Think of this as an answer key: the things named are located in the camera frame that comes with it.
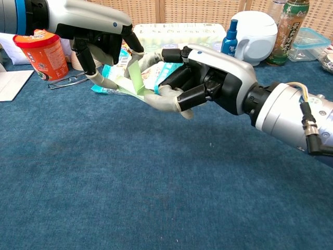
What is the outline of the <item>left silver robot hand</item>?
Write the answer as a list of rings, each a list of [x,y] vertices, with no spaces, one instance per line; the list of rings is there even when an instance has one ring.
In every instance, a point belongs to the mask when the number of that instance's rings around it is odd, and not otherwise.
[[[48,1],[47,7],[47,30],[72,41],[71,49],[88,79],[95,85],[116,90],[117,84],[96,70],[95,61],[116,65],[122,42],[135,55],[143,55],[131,18],[122,11],[86,1]]]

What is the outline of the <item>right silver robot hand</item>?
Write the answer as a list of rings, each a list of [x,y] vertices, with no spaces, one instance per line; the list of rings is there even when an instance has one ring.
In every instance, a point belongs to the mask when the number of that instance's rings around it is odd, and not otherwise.
[[[258,83],[251,64],[199,44],[159,49],[144,55],[138,63],[145,71],[161,61],[180,63],[181,67],[159,84],[157,94],[146,93],[144,101],[187,119],[192,117],[191,108],[207,101],[233,115],[245,113],[244,101]]]

